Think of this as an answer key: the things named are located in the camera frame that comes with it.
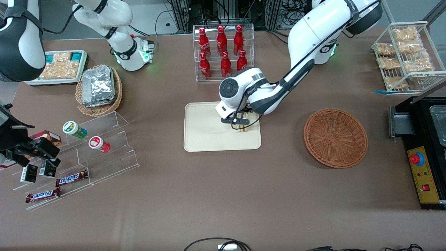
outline snickers bar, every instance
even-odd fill
[[[76,174],[67,176],[65,178],[61,178],[60,180],[56,180],[56,187],[58,188],[58,187],[60,187],[62,185],[65,185],[67,183],[74,182],[74,181],[77,181],[77,180],[80,180],[80,179],[85,179],[85,178],[88,178],[88,171],[87,171],[87,169],[85,169],[82,172],[78,172]]]
[[[40,193],[30,193],[26,197],[26,203],[30,203],[37,200],[43,200],[48,199],[51,197],[60,197],[60,188],[56,188],[54,190],[49,190],[46,192],[40,192]]]

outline coca-cola bottle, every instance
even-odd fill
[[[200,44],[201,52],[204,52],[207,57],[211,55],[211,48],[209,47],[209,39],[206,36],[206,30],[204,27],[199,29],[200,38],[198,39],[198,43]]]
[[[248,61],[246,60],[246,51],[240,50],[240,57],[237,60],[237,71],[241,71],[246,68]]]
[[[227,39],[224,33],[224,26],[219,25],[219,34],[217,35],[217,48],[219,50],[220,57],[223,57],[223,52],[227,51]]]
[[[228,78],[231,76],[231,62],[229,61],[229,54],[227,51],[223,52],[223,58],[221,62],[222,77]]]
[[[240,53],[240,50],[243,50],[243,26],[237,25],[235,28],[235,36],[234,36],[234,55],[238,56]]]
[[[211,65],[206,59],[206,54],[204,52],[200,53],[200,70],[201,74],[205,77],[206,80],[211,79]]]

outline aluminum foil package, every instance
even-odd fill
[[[82,104],[88,108],[112,104],[115,101],[113,70],[101,65],[82,74]]]

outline yellow control panel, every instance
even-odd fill
[[[423,204],[440,202],[424,146],[407,151],[418,198]]]

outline brown wicker basket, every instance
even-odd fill
[[[96,69],[98,67],[99,65],[94,66],[91,69]],[[76,93],[75,93],[76,101],[80,104],[78,106],[79,111],[88,116],[100,117],[102,115],[111,113],[118,108],[122,99],[122,84],[121,84],[121,79],[119,78],[118,73],[116,72],[115,69],[113,69],[113,76],[114,76],[113,80],[115,82],[115,94],[116,94],[115,102],[113,104],[102,105],[93,108],[87,108],[84,105],[82,105],[82,78],[79,79],[78,83],[76,84]]]
[[[304,140],[314,158],[334,168],[356,165],[368,148],[367,134],[361,123],[337,109],[313,113],[305,123]]]

